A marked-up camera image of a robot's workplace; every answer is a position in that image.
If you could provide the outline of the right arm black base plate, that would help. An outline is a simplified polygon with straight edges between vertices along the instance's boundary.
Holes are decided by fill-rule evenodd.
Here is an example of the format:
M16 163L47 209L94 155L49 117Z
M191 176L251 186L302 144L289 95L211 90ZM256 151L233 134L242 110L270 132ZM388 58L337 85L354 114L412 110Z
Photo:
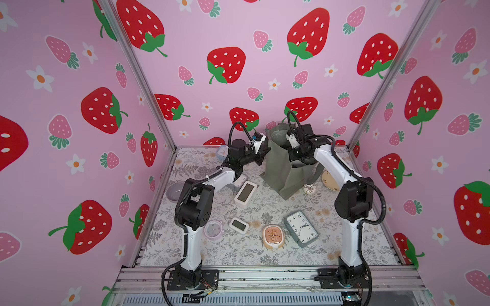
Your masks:
M314 281L320 283L322 289L368 289L372 285L365 269L318 269Z

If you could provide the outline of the white digital clock green screen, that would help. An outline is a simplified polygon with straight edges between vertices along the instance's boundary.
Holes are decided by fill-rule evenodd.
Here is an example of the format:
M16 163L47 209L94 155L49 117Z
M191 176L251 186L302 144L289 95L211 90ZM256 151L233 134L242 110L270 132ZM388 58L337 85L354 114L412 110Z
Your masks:
M241 208L246 208L253 198L258 186L250 181L246 181L234 198L234 203Z

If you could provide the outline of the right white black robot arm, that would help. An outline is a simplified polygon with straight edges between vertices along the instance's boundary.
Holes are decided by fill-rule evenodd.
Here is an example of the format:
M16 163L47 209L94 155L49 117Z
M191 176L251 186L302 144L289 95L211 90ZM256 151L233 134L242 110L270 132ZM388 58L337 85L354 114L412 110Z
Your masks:
M313 135L305 127L289 125L287 139L292 146L288 150L290 160L314 159L324 167L340 190L334 207L343 219L343 248L338 261L337 278L347 284L364 277L368 264L362 255L363 225L382 222L369 220L373 206L373 194L382 195L370 178L361 177L341 159L335 151L336 142L331 136Z

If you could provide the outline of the peach cat-face clock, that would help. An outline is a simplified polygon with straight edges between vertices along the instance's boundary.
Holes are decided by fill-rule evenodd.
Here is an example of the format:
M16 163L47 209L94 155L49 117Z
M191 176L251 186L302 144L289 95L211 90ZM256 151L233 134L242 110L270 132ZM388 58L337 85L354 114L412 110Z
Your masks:
M283 230L277 224L269 224L262 230L262 242L264 247L270 250L280 249L285 244Z

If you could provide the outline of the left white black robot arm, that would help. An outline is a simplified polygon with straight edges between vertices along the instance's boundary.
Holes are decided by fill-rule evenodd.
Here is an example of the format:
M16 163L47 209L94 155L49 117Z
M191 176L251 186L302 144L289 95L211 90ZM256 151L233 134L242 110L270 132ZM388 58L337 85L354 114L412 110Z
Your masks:
M261 165L269 151L263 133L254 134L250 143L234 140L228 146L224 162L214 173L185 182L174 216L174 222L184 232L182 260L177 264L181 270L196 272L202 266L202 231L211 216L215 192L235 182L247 164Z

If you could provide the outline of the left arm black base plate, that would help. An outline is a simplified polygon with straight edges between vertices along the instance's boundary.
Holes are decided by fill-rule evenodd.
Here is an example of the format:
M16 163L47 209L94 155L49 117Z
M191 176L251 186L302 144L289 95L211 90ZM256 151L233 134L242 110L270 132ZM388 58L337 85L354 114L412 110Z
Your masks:
M219 283L219 270L171 271L165 279L165 289L169 291L215 289Z

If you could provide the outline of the grey-green canvas tote bag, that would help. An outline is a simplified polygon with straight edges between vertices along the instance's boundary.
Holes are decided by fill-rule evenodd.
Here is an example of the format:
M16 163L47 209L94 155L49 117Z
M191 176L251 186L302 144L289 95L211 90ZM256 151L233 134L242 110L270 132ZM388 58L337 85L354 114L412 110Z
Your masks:
M291 161L290 143L287 140L289 126L285 123L268 130L268 148L265 172L260 176L280 197L288 200L304 185L314 184L324 172L324 166L313 158Z

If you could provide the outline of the small white square digital clock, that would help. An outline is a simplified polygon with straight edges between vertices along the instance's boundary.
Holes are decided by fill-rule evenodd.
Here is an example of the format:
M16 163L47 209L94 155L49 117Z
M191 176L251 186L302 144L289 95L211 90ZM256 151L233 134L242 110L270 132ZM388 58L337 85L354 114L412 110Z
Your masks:
M241 235L247 234L250 228L250 225L240 218L232 218L228 225L233 231Z

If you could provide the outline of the large grey-green rectangular clock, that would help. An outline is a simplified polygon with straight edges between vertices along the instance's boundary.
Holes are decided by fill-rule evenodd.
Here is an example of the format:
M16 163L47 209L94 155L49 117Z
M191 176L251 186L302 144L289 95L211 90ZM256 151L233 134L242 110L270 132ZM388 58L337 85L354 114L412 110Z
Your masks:
M283 219L288 233L299 247L305 248L318 239L319 233L303 211L298 210Z

